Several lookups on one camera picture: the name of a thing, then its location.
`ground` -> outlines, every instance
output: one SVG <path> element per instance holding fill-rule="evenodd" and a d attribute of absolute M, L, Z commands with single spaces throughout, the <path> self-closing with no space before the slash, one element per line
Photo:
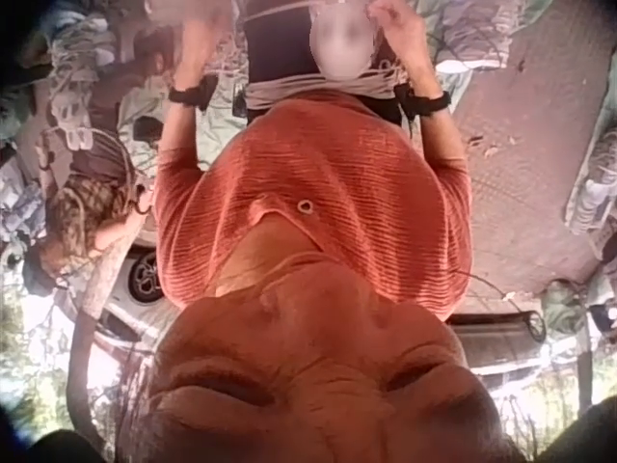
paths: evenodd
<path fill-rule="evenodd" d="M 455 114 L 467 139 L 483 137 L 470 151 L 473 273 L 503 292 L 537 293 L 554 278 L 585 282 L 598 265 L 587 240 L 564 227 L 563 211 L 617 44 L 609 8 L 553 1 L 515 36 L 508 69 L 473 77 Z M 472 282 L 461 311 L 488 309 L 512 311 Z"/>

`strap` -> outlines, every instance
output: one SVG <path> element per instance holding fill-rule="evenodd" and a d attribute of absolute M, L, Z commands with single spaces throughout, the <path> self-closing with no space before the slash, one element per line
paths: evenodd
<path fill-rule="evenodd" d="M 186 89 L 184 92 L 170 89 L 169 101 L 180 103 L 184 106 L 199 107 L 200 111 L 205 111 L 210 104 L 210 99 L 214 95 L 219 77 L 214 74 L 205 75 L 197 87 Z"/>
<path fill-rule="evenodd" d="M 416 96 L 409 84 L 396 85 L 394 87 L 394 94 L 409 122 L 412 122 L 416 116 L 428 117 L 433 113 L 442 111 L 452 102 L 448 92 L 443 92 L 442 96 L 435 99 Z"/>

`hand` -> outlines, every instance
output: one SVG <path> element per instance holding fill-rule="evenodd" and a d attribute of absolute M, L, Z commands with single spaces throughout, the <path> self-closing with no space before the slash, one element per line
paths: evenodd
<path fill-rule="evenodd" d="M 187 19 L 182 31 L 181 66 L 203 69 L 221 40 L 230 34 L 232 18 L 231 2 L 223 2 L 208 19 Z"/>
<path fill-rule="evenodd" d="M 368 14 L 384 30 L 390 48 L 412 80 L 435 73 L 424 19 L 405 0 L 374 0 L 368 5 Z"/>
<path fill-rule="evenodd" d="M 133 208 L 126 216 L 125 225 L 130 230 L 140 228 L 148 217 L 150 206 L 152 205 L 152 197 L 154 195 L 154 189 L 149 186 L 146 191 L 139 195 L 137 204 L 133 204 Z"/>

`car wheel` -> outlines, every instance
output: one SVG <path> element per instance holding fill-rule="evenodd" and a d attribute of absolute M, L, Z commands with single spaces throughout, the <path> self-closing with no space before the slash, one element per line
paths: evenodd
<path fill-rule="evenodd" d="M 135 260 L 128 273 L 128 292 L 142 304 L 152 304 L 163 298 L 156 265 L 156 251 L 150 251 Z"/>
<path fill-rule="evenodd" d="M 534 340 L 542 343 L 547 339 L 547 324 L 539 313 L 530 313 L 526 320 L 526 324 L 529 329 L 529 334 Z"/>

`orange shirt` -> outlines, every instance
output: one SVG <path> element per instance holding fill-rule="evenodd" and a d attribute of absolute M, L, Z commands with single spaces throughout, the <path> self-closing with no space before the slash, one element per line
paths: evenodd
<path fill-rule="evenodd" d="M 213 294 L 229 254 L 271 212 L 395 302 L 446 319 L 464 295 L 467 170 L 429 166 L 400 127 L 353 97 L 281 101 L 207 172 L 192 150 L 159 153 L 154 198 L 161 284 L 180 308 Z"/>

